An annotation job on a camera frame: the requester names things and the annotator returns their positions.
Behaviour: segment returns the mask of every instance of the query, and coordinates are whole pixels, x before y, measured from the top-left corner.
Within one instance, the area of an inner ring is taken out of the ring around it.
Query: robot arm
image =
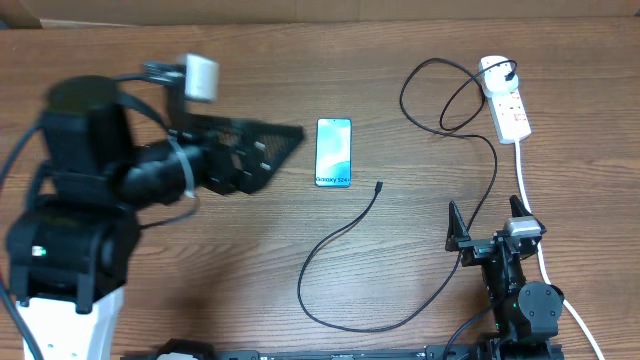
[[[445,249],[460,252],[462,266],[481,266],[497,333],[480,336],[477,344],[463,349],[470,359],[564,359],[560,345],[551,345],[558,335],[564,294],[541,282],[527,283],[520,265],[537,252],[546,233],[514,195],[512,218],[491,238],[472,240],[455,203],[449,204],[449,231]],[[449,354],[445,347],[431,347],[436,359]]]
[[[50,160],[7,237],[10,291],[46,360],[110,358],[138,210],[199,186],[254,193],[303,140],[301,127],[188,113],[186,100],[215,97],[212,64],[195,55],[146,64],[135,79],[166,88],[170,120],[168,138],[147,146],[134,145],[125,107],[162,119],[116,80],[82,76],[50,90],[39,120]],[[45,178],[55,194],[39,194]]]

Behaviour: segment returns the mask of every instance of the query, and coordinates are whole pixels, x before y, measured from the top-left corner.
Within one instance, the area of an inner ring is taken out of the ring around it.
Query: smartphone
[[[318,119],[316,186],[351,185],[351,119]]]

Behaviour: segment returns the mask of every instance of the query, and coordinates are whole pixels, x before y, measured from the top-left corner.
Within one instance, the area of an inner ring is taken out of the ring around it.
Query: power strip
[[[482,71],[505,60],[508,59],[504,56],[486,56],[480,60],[478,68]],[[509,81],[505,80],[511,70],[511,64],[504,63],[487,70],[481,79],[501,144],[513,144],[531,135],[531,126],[518,91],[518,75]]]

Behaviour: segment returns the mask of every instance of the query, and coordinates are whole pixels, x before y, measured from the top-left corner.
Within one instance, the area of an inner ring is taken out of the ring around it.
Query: white power strip
[[[505,60],[508,59],[504,56],[487,56],[480,60],[478,68],[482,71]],[[482,75],[482,90],[489,100],[491,117],[501,144],[513,144],[531,135],[531,126],[518,91],[518,75],[505,80],[511,69],[511,64],[504,63]]]
[[[480,60],[478,68],[482,71],[495,63],[505,60],[508,59],[504,56],[486,56]],[[520,98],[520,92],[518,91],[518,76],[514,76],[514,78],[509,81],[505,79],[505,76],[510,71],[511,64],[509,63],[487,70],[482,75],[482,90],[489,99],[491,116],[493,117],[493,123],[496,126],[500,143],[515,145],[516,176],[518,178],[520,196],[522,197],[524,206],[529,212],[532,212],[529,200],[527,199],[526,188],[524,186],[520,152],[520,141],[531,135],[531,126],[529,125],[529,120],[527,119],[527,114],[525,113],[524,105],[522,104],[522,98]],[[540,243],[538,243],[538,264],[540,265],[540,272],[542,273],[544,282],[551,285],[551,280],[547,275],[547,269],[544,263],[542,245]],[[598,359],[605,360],[598,343],[593,338],[593,335],[591,335],[589,328],[587,328],[587,325],[582,321],[580,315],[578,315],[578,312],[566,299],[563,304],[569,313],[571,313],[571,315],[576,319],[578,325],[580,325],[580,328],[589,340],[589,343],[593,347]]]

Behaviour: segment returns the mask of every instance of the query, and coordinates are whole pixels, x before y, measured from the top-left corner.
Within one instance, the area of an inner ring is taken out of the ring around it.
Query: wooden table
[[[312,263],[304,297],[322,319],[349,326],[398,321],[450,272],[444,251],[447,204],[468,218],[492,172],[479,141],[430,135],[398,108],[400,87],[421,61],[442,57],[474,69],[488,54],[516,59],[521,93],[534,128],[523,144],[532,206],[548,227],[548,270],[609,359],[636,359],[640,346],[640,22],[637,18],[390,22],[327,25],[230,25],[0,32],[0,155],[38,116],[56,81],[84,74],[135,72],[145,60],[171,62],[185,52],[221,64],[220,100],[194,112],[301,124],[308,140],[272,184],[254,196],[199,191],[189,222],[149,230],[130,261],[126,304],[113,353],[145,351],[172,337],[219,349],[302,351],[416,348],[445,343],[486,306],[479,268],[460,269],[437,301],[402,328],[360,335],[320,326],[300,310],[300,267],[314,244],[357,216],[378,179],[373,210]],[[407,106],[425,123],[437,117],[464,76],[434,65],[409,87]],[[155,107],[158,87],[127,84]],[[449,124],[478,104],[469,87]],[[353,119],[353,185],[314,186],[315,124]],[[133,115],[136,141],[162,134]],[[487,236],[509,214],[517,193],[512,146],[499,145],[489,111],[465,132],[495,140],[496,185],[472,235]],[[20,158],[2,194],[0,232],[22,211],[41,141]],[[157,206],[141,221],[186,209]],[[6,278],[7,256],[1,261]],[[540,280],[535,259],[529,281]],[[492,329],[491,318],[460,341]],[[560,335],[568,359],[595,358],[564,311]],[[0,314],[0,358],[17,359],[21,343]]]

